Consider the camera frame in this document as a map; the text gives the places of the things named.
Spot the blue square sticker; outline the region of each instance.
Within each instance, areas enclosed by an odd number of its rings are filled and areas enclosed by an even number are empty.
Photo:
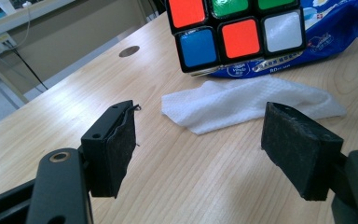
[[[180,36],[183,58],[187,67],[217,60],[216,45],[210,29],[194,30]]]

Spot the plastic packaging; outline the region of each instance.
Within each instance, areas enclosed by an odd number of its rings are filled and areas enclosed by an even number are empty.
[[[251,60],[222,68],[210,76],[248,78],[281,71],[344,51],[358,37],[358,0],[302,0],[307,48],[298,53]]]

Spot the wall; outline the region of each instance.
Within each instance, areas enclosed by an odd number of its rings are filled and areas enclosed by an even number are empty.
[[[144,24],[137,0],[77,0],[31,21],[31,29],[18,52],[42,80],[54,76],[115,36]],[[8,33],[19,44],[27,24]],[[11,51],[1,58],[26,78],[0,61],[0,71],[22,93],[38,84],[31,72]]]

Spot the green square sticker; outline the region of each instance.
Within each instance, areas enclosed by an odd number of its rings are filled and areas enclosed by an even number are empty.
[[[244,11],[248,6],[248,0],[213,0],[213,12],[218,18]]]
[[[286,4],[294,3],[296,0],[258,0],[258,6],[262,10],[280,7]]]

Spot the light wood tabletop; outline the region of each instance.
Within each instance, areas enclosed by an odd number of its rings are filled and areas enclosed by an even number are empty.
[[[130,57],[118,54],[130,46]],[[319,119],[358,149],[358,39],[338,56],[274,75],[332,93],[345,117]],[[95,223],[334,223],[326,202],[304,201],[260,139],[263,119],[196,135],[160,112],[161,96],[214,77],[181,72],[166,14],[0,122],[0,193],[35,178],[52,150],[80,137],[110,105],[133,100],[137,143],[117,199],[91,199]]]

